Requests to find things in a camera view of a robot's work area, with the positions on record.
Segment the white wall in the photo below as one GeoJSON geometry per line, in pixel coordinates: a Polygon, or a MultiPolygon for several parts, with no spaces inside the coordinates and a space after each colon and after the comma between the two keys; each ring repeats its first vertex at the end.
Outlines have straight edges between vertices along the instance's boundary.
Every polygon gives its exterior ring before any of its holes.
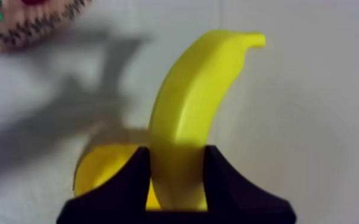
{"type": "Polygon", "coordinates": [[[290,200],[299,223],[359,223],[352,0],[98,0],[56,38],[0,56],[0,223],[53,223],[72,196],[93,124],[107,117],[119,139],[133,141],[125,129],[147,127],[171,65],[216,28],[261,31],[267,47],[247,53],[210,142],[247,178],[290,200]],[[107,36],[118,52],[112,80],[103,68],[107,36]],[[126,46],[137,48],[115,71],[126,46]]]}

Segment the red decoration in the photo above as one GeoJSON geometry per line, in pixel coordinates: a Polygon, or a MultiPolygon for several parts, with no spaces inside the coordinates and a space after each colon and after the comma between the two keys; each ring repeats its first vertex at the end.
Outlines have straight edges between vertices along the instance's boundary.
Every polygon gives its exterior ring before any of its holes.
{"type": "Polygon", "coordinates": [[[38,5],[38,4],[45,3],[49,0],[21,0],[21,1],[27,5],[38,5]]]}

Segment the toy banana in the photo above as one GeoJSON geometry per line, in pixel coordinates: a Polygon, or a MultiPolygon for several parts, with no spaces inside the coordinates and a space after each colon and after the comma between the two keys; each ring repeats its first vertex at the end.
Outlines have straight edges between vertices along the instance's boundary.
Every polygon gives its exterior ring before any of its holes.
{"type": "MultiPolygon", "coordinates": [[[[265,37],[260,33],[214,30],[192,44],[171,68],[149,124],[152,182],[147,209],[207,209],[202,167],[211,123],[242,70],[246,50],[264,45],[265,37]]],[[[114,176],[137,147],[95,148],[78,166],[76,195],[114,176]]]]}

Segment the banana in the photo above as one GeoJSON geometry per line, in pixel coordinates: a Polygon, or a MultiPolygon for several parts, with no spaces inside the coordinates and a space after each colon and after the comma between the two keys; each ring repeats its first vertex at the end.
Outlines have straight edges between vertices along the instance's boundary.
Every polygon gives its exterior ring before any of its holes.
{"type": "Polygon", "coordinates": [[[216,111],[260,33],[213,30],[169,71],[150,120],[151,173],[162,209],[206,210],[203,151],[216,111]]]}

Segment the knitted object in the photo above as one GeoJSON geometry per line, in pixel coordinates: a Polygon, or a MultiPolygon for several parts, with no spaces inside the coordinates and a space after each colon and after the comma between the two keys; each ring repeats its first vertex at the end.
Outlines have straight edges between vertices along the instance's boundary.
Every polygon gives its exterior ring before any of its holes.
{"type": "Polygon", "coordinates": [[[29,46],[70,23],[92,0],[0,0],[0,52],[29,46]]]}

